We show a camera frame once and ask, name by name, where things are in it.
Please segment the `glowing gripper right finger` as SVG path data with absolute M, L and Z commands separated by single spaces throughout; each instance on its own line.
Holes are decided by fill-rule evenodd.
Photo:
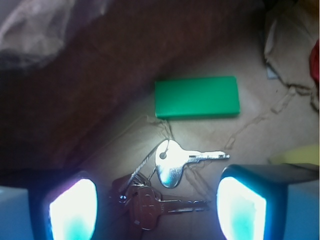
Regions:
M 221 175 L 216 209 L 227 240 L 318 240 L 319 166 L 232 164 Z

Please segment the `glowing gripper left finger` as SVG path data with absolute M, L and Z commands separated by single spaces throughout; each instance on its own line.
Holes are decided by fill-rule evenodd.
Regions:
M 86 171 L 37 171 L 31 175 L 28 194 L 36 240 L 90 240 L 93 237 L 98 193 Z

